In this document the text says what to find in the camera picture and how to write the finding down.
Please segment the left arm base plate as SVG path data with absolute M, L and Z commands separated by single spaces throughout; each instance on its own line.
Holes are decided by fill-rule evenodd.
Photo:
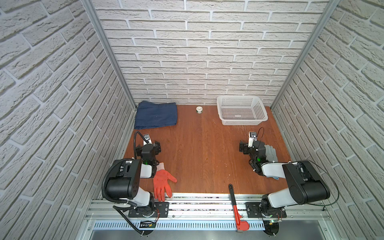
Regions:
M 169 213 L 169 202 L 150 202 L 146 207 L 137 207 L 129 210 L 129 218 L 167 218 Z

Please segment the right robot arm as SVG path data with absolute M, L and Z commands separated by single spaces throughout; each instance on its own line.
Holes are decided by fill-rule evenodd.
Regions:
M 264 218 L 284 218 L 287 206 L 305 205 L 326 200 L 331 192 L 310 161 L 270 162 L 265 143 L 251 140 L 240 142 L 239 151 L 250 156 L 249 164 L 259 176 L 285 179 L 287 188 L 263 195 L 259 211 Z

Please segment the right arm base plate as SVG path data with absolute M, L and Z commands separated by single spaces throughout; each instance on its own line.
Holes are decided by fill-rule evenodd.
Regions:
M 245 203 L 248 218 L 275 218 L 284 219 L 287 217 L 285 208 L 273 208 L 261 202 Z

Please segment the blue denim trousers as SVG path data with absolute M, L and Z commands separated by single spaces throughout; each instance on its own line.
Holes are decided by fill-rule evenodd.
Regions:
M 175 103 L 155 104 L 142 101 L 137 108 L 134 129 L 144 130 L 175 126 L 177 120 L 178 111 Z

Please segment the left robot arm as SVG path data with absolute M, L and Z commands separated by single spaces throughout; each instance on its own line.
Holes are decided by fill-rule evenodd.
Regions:
M 117 207 L 122 212 L 152 217 L 159 213 L 154 195 L 140 187 L 141 179 L 153 179 L 159 162 L 156 155 L 161 152 L 159 142 L 136 148 L 139 159 L 115 160 L 107 170 L 102 182 L 102 196 L 109 202 L 123 204 Z

